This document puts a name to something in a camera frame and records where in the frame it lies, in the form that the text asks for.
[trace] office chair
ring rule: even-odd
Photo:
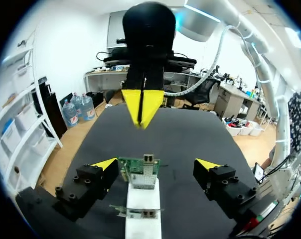
[[[191,106],[184,104],[183,109],[199,110],[199,107],[194,107],[196,104],[209,103],[209,93],[215,83],[220,84],[218,80],[207,78],[201,86],[197,87],[194,91],[185,95],[185,99],[191,103]]]
[[[113,96],[115,95],[116,91],[115,90],[109,90],[106,91],[104,98],[106,103],[108,104],[110,102],[110,100],[113,98]]]

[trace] green circuit board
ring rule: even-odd
[[[153,155],[145,154],[144,158],[124,158],[119,157],[119,168],[121,175],[125,181],[128,181],[130,174],[140,174],[144,173],[144,166],[152,165],[152,174],[158,175],[160,160],[154,159]]]

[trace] white shelf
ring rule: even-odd
[[[25,55],[32,50],[33,47],[21,47],[19,48],[15,53],[13,53],[12,55],[9,55],[7,57],[5,57],[1,63],[2,67],[8,67],[12,64],[14,64],[15,62],[22,60]]]
[[[40,118],[38,118],[36,120],[36,122],[33,123],[33,125],[31,126],[31,128],[25,132],[25,134],[22,136],[21,141],[19,142],[19,144],[17,145],[17,147],[15,148],[13,154],[10,157],[10,161],[9,164],[7,165],[7,169],[5,172],[5,176],[4,176],[4,181],[8,182],[9,176],[10,176],[10,172],[12,170],[12,167],[16,161],[16,157],[18,156],[18,154],[20,153],[21,149],[23,148],[23,146],[25,145],[26,141],[28,140],[28,138],[30,138],[31,134],[35,131],[35,129],[43,122],[43,120],[45,119],[44,116],[41,116]]]
[[[31,187],[34,189],[36,186],[36,182],[42,172],[43,167],[46,164],[47,159],[49,158],[49,156],[51,155],[52,151],[54,150],[55,146],[57,144],[57,140],[56,139],[52,139],[50,140],[50,147],[47,150],[46,154],[41,158],[41,161],[39,163],[39,165],[33,170],[30,179],[29,179],[29,183],[31,185]]]
[[[32,90],[35,89],[35,84],[30,85],[28,88],[26,88],[24,91],[20,92],[13,101],[11,101],[7,106],[5,106],[0,111],[0,121],[5,116],[5,114],[11,109],[12,106],[14,106],[15,103],[17,103],[19,100],[21,100],[25,95],[30,93]]]

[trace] white wall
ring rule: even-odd
[[[35,78],[46,76],[58,100],[85,93],[83,75],[102,65],[95,55],[106,50],[108,21],[108,14],[94,16],[67,2],[39,2],[17,26],[3,56],[14,54],[17,43],[31,35]],[[0,98],[0,105],[6,99]]]
[[[191,40],[177,32],[173,44],[173,51],[183,53],[189,58],[197,60],[195,71],[202,68],[210,68],[214,61],[224,26],[219,25],[207,42]],[[247,84],[248,88],[254,88],[256,84],[255,70],[241,50],[241,39],[235,34],[228,32],[220,52],[217,65],[220,66],[219,73],[228,73],[236,78],[238,75]]]

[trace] drawer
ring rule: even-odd
[[[214,111],[218,115],[223,116],[225,111],[226,111],[227,105],[228,105],[228,102],[226,102],[223,98],[218,96],[216,104],[215,104]]]
[[[230,99],[230,93],[222,88],[219,90],[219,96],[223,98],[226,102]]]

